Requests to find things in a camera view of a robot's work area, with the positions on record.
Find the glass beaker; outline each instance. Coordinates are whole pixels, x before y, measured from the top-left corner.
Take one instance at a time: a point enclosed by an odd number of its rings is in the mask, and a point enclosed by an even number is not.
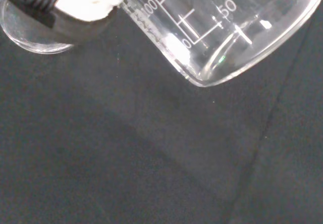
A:
[[[124,0],[166,58],[197,86],[225,82],[273,52],[320,0]]]
[[[0,25],[11,41],[34,53],[54,54],[73,47],[50,39],[36,21],[8,0],[0,0]]]

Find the dark fabric background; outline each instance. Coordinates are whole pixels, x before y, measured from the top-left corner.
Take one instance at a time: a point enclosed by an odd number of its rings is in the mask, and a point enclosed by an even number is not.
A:
[[[198,88],[122,12],[60,55],[0,34],[0,223],[323,223],[323,6]]]

